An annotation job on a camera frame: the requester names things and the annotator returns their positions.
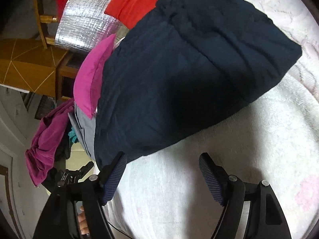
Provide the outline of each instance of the teal fabric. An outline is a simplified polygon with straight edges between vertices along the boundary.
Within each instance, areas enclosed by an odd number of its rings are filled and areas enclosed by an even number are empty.
[[[73,144],[79,142],[77,135],[74,132],[73,127],[71,128],[71,131],[69,132],[69,139],[70,139],[70,146],[72,146]]]

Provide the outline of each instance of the pink cloth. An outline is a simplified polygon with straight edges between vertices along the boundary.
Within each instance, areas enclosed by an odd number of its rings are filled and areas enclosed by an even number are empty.
[[[99,42],[83,61],[73,86],[77,106],[91,120],[101,95],[102,73],[105,61],[111,56],[115,34]]]
[[[74,99],[70,99],[41,119],[38,131],[26,151],[26,164],[35,186],[47,177],[52,169],[54,154],[69,122],[68,112],[74,112]]]

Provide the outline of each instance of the door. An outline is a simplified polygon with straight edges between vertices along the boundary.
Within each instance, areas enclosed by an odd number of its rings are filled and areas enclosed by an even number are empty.
[[[12,157],[0,150],[0,209],[12,231],[22,239],[13,212]]]

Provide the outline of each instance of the door frame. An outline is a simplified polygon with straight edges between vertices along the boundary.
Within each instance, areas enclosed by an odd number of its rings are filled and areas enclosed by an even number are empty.
[[[9,206],[9,214],[11,216],[11,219],[12,219],[13,225],[14,225],[14,227],[16,229],[16,232],[18,234],[18,237],[20,239],[22,239],[20,230],[18,228],[18,223],[17,223],[17,221],[15,219],[15,216],[14,216],[13,207],[12,207],[12,204],[11,204],[10,184],[9,184],[9,169],[7,167],[4,167],[4,166],[0,165],[0,175],[4,176],[4,180],[5,180],[5,192],[6,192],[6,196],[7,196],[7,203],[8,203],[8,206]]]

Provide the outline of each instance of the bed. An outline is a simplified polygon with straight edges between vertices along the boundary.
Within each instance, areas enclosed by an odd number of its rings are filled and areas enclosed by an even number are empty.
[[[237,114],[127,165],[104,210],[133,238],[212,236],[222,208],[199,170],[202,152],[245,182],[268,180],[293,239],[307,238],[318,221],[319,26],[301,0],[247,1],[300,44],[303,55],[276,87]],[[243,237],[248,210],[245,204],[236,238]]]

